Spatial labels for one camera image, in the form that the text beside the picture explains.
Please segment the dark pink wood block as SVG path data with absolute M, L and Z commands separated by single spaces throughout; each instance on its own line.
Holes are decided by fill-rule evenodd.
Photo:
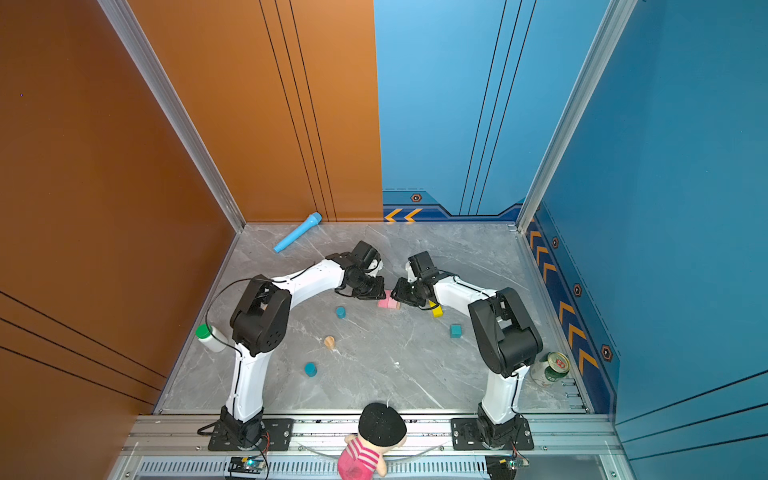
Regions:
M 382 309 L 395 309 L 401 308 L 401 303 L 392 296 L 391 290 L 385 291 L 385 296 L 377 302 L 377 306 Z

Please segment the large teal cylinder block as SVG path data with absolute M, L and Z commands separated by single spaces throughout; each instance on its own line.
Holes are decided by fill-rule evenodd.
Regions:
M 314 362 L 308 362 L 304 367 L 304 371 L 308 377 L 315 377 L 318 373 L 317 366 Z

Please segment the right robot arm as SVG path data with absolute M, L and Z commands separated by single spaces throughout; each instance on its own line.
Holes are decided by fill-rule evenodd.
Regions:
M 533 436 L 519 411 L 524 379 L 543 350 L 543 340 L 519 293 L 467 283 L 435 266 L 428 252 L 408 258 L 407 276 L 392 297 L 422 310 L 448 307 L 471 320 L 480 356 L 488 368 L 478 405 L 479 441 L 488 449 L 531 451 Z

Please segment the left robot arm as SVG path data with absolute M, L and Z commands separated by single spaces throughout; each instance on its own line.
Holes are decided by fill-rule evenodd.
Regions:
M 230 394 L 214 429 L 241 450 L 263 447 L 263 389 L 272 352 L 286 337 L 293 307 L 326 291 L 359 300 L 384 298 L 380 253 L 360 241 L 296 273 L 250 278 L 230 318 L 235 366 Z

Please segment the teal cube block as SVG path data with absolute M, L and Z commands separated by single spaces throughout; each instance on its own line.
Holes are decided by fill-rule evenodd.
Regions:
M 459 324 L 452 324 L 450 326 L 450 337 L 452 339 L 457 339 L 462 337 L 462 327 Z

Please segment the blue toy microphone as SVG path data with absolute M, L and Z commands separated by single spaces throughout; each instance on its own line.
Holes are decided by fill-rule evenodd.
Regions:
M 300 237 L 307 233 L 310 229 L 318 226 L 323 220 L 322 215 L 319 212 L 310 214 L 300 225 L 293 229 L 287 236 L 280 240 L 274 247 L 275 253 L 280 253 L 296 242 Z

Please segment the doll with black hat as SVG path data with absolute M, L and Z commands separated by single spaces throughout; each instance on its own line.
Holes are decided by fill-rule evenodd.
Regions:
M 371 480 L 388 473 L 384 455 L 402 447 L 407 437 L 403 417 L 386 403 L 373 402 L 364 407 L 355 434 L 345 437 L 345 448 L 337 461 L 343 480 Z

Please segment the green beverage can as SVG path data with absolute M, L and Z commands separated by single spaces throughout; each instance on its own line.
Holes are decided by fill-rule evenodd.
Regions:
M 553 351 L 537 360 L 530 368 L 531 379 L 543 388 L 551 387 L 570 373 L 571 364 L 562 352 Z

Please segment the green cap white bottle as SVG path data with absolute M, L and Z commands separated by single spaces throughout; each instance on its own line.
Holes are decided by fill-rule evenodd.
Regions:
M 195 330 L 197 340 L 213 353 L 224 351 L 228 347 L 225 336 L 214 326 L 200 324 Z

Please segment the right small circuit board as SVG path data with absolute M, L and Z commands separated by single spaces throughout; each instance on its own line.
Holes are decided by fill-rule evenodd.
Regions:
M 529 466 L 528 460 L 523 457 L 507 457 L 504 461 L 506 468 L 510 471 L 517 471 Z

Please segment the green circuit board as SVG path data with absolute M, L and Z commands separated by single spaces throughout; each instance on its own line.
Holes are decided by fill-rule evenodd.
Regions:
M 267 479 L 269 467 L 261 457 L 233 456 L 229 459 L 226 476 L 230 479 Z

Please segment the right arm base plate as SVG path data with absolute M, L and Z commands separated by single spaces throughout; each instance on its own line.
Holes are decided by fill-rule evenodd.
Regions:
M 521 415 L 495 425 L 485 418 L 453 418 L 450 421 L 453 448 L 468 450 L 517 450 L 535 448 L 532 430 Z

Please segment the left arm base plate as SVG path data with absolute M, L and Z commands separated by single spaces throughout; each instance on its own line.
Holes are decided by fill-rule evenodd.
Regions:
M 260 437 L 253 443 L 239 445 L 235 436 L 217 421 L 209 437 L 207 450 L 212 452 L 285 452 L 289 450 L 294 421 L 290 418 L 267 418 L 261 420 Z

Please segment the aluminium front rail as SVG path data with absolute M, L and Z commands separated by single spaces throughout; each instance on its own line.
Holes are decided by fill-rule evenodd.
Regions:
M 111 479 L 631 479 L 601 415 L 516 415 L 499 439 L 458 412 L 267 415 L 248 446 L 211 415 L 135 421 Z

